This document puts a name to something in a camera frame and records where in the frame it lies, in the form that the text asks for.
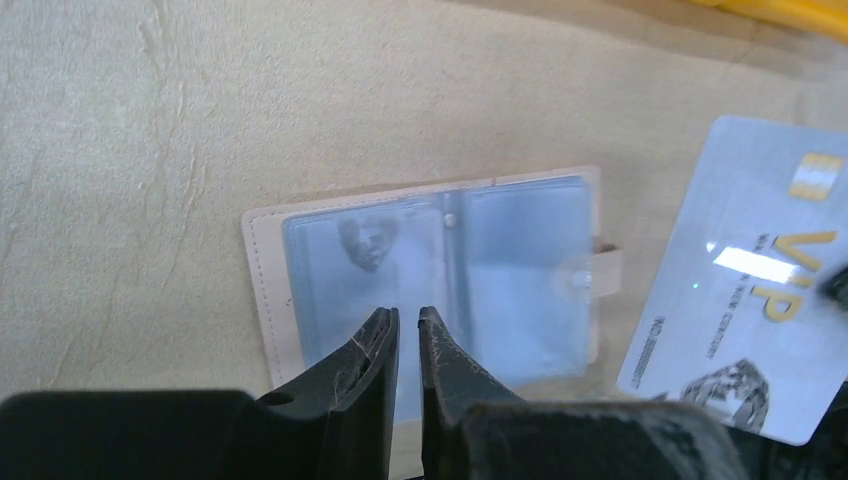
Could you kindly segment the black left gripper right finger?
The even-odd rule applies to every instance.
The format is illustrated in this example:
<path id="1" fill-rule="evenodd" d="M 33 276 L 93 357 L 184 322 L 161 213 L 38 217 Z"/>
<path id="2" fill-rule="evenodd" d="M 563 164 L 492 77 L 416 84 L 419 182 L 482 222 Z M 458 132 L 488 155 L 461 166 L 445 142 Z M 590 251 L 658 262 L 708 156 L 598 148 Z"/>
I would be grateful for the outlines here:
<path id="1" fill-rule="evenodd" d="M 418 321 L 427 479 L 745 479 L 726 429 L 664 401 L 531 402 L 451 337 Z"/>

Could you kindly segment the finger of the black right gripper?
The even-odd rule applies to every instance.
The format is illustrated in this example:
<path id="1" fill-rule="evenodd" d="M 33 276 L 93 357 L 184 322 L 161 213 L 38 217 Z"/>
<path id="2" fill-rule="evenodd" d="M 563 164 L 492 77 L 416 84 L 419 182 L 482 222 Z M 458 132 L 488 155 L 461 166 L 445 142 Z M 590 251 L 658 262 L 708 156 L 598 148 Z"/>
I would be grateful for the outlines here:
<path id="1" fill-rule="evenodd" d="M 844 312 L 848 309 L 847 283 L 848 267 L 844 265 L 821 285 L 821 295 Z"/>

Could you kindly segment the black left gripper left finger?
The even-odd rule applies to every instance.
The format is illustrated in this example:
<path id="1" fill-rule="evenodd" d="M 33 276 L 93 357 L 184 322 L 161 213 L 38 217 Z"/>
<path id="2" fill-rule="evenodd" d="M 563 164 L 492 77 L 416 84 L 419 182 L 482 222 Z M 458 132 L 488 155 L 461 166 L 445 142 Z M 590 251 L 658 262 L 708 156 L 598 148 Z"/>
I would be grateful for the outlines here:
<path id="1" fill-rule="evenodd" d="M 1 405 L 5 479 L 384 479 L 399 314 L 260 397 L 240 390 L 40 391 Z"/>

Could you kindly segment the beige leather card holder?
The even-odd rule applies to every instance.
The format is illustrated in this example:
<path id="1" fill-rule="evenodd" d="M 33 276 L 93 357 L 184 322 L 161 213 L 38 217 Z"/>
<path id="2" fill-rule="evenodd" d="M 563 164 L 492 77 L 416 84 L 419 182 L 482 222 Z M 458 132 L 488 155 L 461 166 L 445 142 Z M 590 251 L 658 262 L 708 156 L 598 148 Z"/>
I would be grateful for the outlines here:
<path id="1" fill-rule="evenodd" d="M 247 212 L 272 384 L 337 350 L 380 307 L 400 315 L 399 423 L 421 414 L 417 323 L 427 306 L 509 387 L 585 375 L 599 355 L 597 302 L 621 284 L 600 196 L 600 170 L 579 166 Z"/>

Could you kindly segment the yellow three-compartment bin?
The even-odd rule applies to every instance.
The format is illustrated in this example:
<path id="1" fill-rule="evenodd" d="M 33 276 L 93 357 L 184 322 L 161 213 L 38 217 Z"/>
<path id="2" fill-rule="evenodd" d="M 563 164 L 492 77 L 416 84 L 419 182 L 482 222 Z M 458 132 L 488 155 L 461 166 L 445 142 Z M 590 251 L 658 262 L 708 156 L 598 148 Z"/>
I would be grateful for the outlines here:
<path id="1" fill-rule="evenodd" d="M 847 0 L 694 0 L 694 3 L 847 44 Z"/>

